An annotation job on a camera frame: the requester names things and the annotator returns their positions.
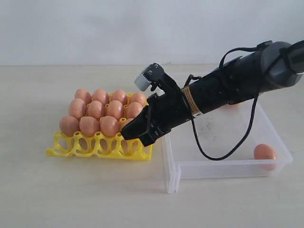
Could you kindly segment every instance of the table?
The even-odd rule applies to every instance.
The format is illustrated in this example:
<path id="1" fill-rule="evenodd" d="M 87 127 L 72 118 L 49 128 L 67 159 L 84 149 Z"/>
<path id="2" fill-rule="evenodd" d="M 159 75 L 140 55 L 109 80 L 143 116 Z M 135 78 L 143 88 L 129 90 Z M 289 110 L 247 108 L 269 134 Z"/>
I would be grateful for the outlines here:
<path id="1" fill-rule="evenodd" d="M 215 65 L 166 65 L 167 73 Z M 0 67 L 0 227 L 301 227 L 304 79 L 260 103 L 294 161 L 278 177 L 181 180 L 166 193 L 162 151 L 151 161 L 45 156 L 78 88 L 135 92 L 143 66 Z"/>

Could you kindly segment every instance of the brown egg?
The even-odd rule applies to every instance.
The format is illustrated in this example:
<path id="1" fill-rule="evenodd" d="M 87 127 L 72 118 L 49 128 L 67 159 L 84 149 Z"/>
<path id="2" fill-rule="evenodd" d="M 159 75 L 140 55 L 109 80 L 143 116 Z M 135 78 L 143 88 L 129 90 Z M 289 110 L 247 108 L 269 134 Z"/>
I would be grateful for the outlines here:
<path id="1" fill-rule="evenodd" d="M 65 116 L 60 120 L 59 128 L 66 136 L 73 136 L 73 134 L 80 130 L 79 121 L 72 116 Z"/>
<path id="2" fill-rule="evenodd" d="M 131 122 L 133 120 L 133 118 L 130 118 L 130 119 L 127 119 L 126 121 L 124 121 L 124 122 L 122 122 L 121 124 L 120 124 L 120 131 L 122 130 L 122 128 L 124 127 L 124 126 L 126 126 L 129 122 Z"/>
<path id="3" fill-rule="evenodd" d="M 87 108 L 87 114 L 99 120 L 105 116 L 105 107 L 100 101 L 92 101 Z"/>
<path id="4" fill-rule="evenodd" d="M 74 98 L 83 99 L 86 104 L 89 104 L 92 101 L 91 94 L 85 89 L 78 89 L 75 93 Z"/>
<path id="5" fill-rule="evenodd" d="M 140 103 L 136 101 L 132 102 L 127 109 L 127 119 L 137 117 L 138 114 L 141 113 L 142 109 L 143 107 Z"/>
<path id="6" fill-rule="evenodd" d="M 119 120 L 124 116 L 124 107 L 120 101 L 111 101 L 107 110 L 106 115 L 113 116 L 116 120 Z"/>
<path id="7" fill-rule="evenodd" d="M 113 93 L 112 101 L 120 101 L 123 105 L 126 105 L 128 103 L 128 97 L 124 90 L 118 89 Z"/>
<path id="8" fill-rule="evenodd" d="M 100 101 L 103 105 L 110 102 L 108 93 L 103 89 L 97 89 L 92 95 L 93 101 Z"/>
<path id="9" fill-rule="evenodd" d="M 132 102 L 138 102 L 142 105 L 142 107 L 146 106 L 146 102 L 147 102 L 147 98 L 145 97 L 145 95 L 141 92 L 137 92 L 135 94 L 133 94 L 130 98 L 130 103 Z"/>
<path id="10" fill-rule="evenodd" d="M 277 157 L 275 150 L 267 144 L 259 144 L 254 149 L 254 158 L 257 160 L 274 160 Z M 272 171 L 276 168 L 276 164 L 262 164 L 265 170 Z"/>
<path id="11" fill-rule="evenodd" d="M 79 122 L 79 128 L 85 136 L 92 137 L 100 131 L 100 123 L 94 117 L 84 116 Z"/>
<path id="12" fill-rule="evenodd" d="M 86 103 L 80 98 L 75 98 L 68 108 L 68 114 L 80 120 L 86 115 Z"/>
<path id="13" fill-rule="evenodd" d="M 119 122 L 112 116 L 105 116 L 100 121 L 101 132 L 107 137 L 114 137 L 120 130 Z"/>

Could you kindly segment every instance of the transparent container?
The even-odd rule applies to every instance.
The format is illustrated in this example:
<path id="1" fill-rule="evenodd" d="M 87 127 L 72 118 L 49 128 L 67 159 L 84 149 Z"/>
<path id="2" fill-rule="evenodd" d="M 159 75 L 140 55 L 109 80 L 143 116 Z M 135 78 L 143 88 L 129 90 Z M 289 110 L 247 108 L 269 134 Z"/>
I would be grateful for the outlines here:
<path id="1" fill-rule="evenodd" d="M 183 86 L 189 74 L 169 75 L 179 86 Z M 225 105 L 195 119 L 199 141 L 205 153 L 220 157 L 239 142 L 248 127 L 251 105 L 252 100 L 239 105 Z M 250 135 L 225 160 L 211 161 L 200 153 L 190 121 L 172 129 L 161 142 L 168 193 L 176 193 L 180 180 L 186 178 L 275 176 L 293 160 L 259 103 Z M 254 159 L 254 148 L 261 143 L 270 145 L 276 151 L 275 160 Z"/>

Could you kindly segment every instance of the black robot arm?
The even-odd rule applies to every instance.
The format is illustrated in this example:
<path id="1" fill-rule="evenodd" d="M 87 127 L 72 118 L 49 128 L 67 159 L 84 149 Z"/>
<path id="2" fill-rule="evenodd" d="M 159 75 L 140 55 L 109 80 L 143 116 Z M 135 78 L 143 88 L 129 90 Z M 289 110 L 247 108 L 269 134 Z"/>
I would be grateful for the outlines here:
<path id="1" fill-rule="evenodd" d="M 253 53 L 224 64 L 225 56 L 235 50 Z M 267 41 L 257 47 L 236 48 L 228 53 L 219 67 L 208 75 L 190 75 L 183 88 L 179 88 L 159 64 L 147 67 L 136 78 L 135 84 L 142 91 L 150 85 L 151 91 L 159 87 L 164 94 L 158 96 L 155 93 L 147 99 L 149 105 L 122 129 L 123 137 L 126 140 L 139 138 L 144 146 L 153 144 L 184 122 L 192 120 L 193 124 L 197 115 L 226 104 L 257 100 L 263 92 L 293 86 L 304 72 L 303 41 L 294 45 Z"/>

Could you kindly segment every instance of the cable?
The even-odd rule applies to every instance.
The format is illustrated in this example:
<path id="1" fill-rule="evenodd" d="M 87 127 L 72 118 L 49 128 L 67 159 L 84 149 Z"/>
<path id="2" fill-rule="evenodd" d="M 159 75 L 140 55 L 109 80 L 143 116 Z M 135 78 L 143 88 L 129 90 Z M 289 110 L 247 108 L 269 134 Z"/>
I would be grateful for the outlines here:
<path id="1" fill-rule="evenodd" d="M 234 50 L 244 50 L 244 49 L 251 49 L 251 48 L 235 48 Z M 221 60 L 221 63 L 220 63 L 220 66 L 223 66 L 223 63 L 224 63 L 224 60 L 225 60 L 225 57 L 226 55 L 223 56 L 222 60 Z M 191 119 L 191 123 L 192 123 L 192 128 L 193 128 L 193 133 L 194 133 L 194 137 L 195 137 L 195 141 L 196 141 L 196 144 L 200 150 L 200 152 L 206 157 L 208 158 L 209 160 L 213 160 L 213 161 L 220 161 L 220 160 L 223 160 L 227 157 L 229 157 L 230 155 L 232 155 L 239 147 L 240 145 L 246 140 L 246 138 L 249 136 L 249 133 L 251 131 L 251 128 L 252 128 L 252 124 L 253 124 L 253 120 L 254 120 L 254 115 L 255 115 L 255 110 L 256 110 L 256 105 L 257 105 L 257 99 L 258 99 L 258 96 L 259 96 L 259 93 L 260 93 L 260 89 L 264 83 L 264 80 L 265 80 L 265 76 L 269 73 L 269 71 L 278 63 L 278 61 L 282 58 L 282 53 L 268 66 L 268 68 L 266 69 L 266 71 L 262 74 L 261 76 L 261 80 L 260 80 L 260 83 L 257 87 L 257 90 L 256 90 L 256 94 L 255 94 L 255 97 L 254 97 L 254 100 L 253 100 L 253 103 L 252 103 L 252 108 L 251 108 L 251 114 L 250 114 L 250 120 L 249 120 L 249 124 L 248 124 L 248 128 L 246 130 L 246 133 L 244 134 L 243 138 L 236 144 L 236 146 L 230 151 L 228 152 L 226 155 L 222 156 L 222 157 L 219 157 L 219 158 L 213 158 L 213 157 L 210 157 L 208 156 L 202 149 L 202 147 L 200 146 L 200 142 L 199 142 L 199 138 L 198 138 L 198 135 L 197 135 L 197 132 L 196 132 L 196 128 L 195 128 L 195 123 L 194 123 L 194 117 L 192 115 L 192 111 L 191 111 L 191 107 L 190 107 L 190 104 L 185 96 L 184 93 L 182 93 L 182 96 L 184 98 L 184 101 L 186 103 L 186 106 L 188 108 L 188 111 L 189 111 L 189 115 L 190 115 L 190 119 Z"/>

